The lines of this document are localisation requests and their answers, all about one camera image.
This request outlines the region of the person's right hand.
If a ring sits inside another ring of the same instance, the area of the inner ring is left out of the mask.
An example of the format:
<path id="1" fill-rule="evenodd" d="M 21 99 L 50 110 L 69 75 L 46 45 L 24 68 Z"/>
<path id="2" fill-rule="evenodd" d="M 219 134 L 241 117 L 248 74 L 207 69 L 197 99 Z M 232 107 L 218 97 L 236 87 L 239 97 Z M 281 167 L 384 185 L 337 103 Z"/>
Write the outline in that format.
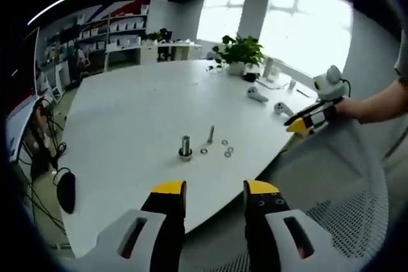
<path id="1" fill-rule="evenodd" d="M 349 97 L 343 97 L 340 102 L 335 105 L 338 114 L 356 119 L 359 123 L 363 123 L 364 109 L 363 102 Z"/>

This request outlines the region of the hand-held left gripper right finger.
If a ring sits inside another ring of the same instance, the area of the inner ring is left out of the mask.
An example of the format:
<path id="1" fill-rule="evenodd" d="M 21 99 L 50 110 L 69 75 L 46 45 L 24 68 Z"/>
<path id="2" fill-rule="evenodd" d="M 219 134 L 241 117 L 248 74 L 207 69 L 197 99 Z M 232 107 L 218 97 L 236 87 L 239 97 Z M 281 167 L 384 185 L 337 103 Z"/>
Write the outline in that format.
<path id="1" fill-rule="evenodd" d="M 329 234 L 292 210 L 274 185 L 244 181 L 245 238 L 252 271 L 324 271 Z"/>

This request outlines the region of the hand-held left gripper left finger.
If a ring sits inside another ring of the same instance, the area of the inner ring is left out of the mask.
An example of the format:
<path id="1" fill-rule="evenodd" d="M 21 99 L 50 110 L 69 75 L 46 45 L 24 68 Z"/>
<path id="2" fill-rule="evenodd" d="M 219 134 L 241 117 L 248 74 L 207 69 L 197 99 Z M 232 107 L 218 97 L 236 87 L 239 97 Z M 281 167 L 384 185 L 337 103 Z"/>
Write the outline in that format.
<path id="1" fill-rule="evenodd" d="M 184 180 L 154 187 L 139 210 L 129 210 L 100 232 L 96 271 L 178 271 L 186 217 Z"/>

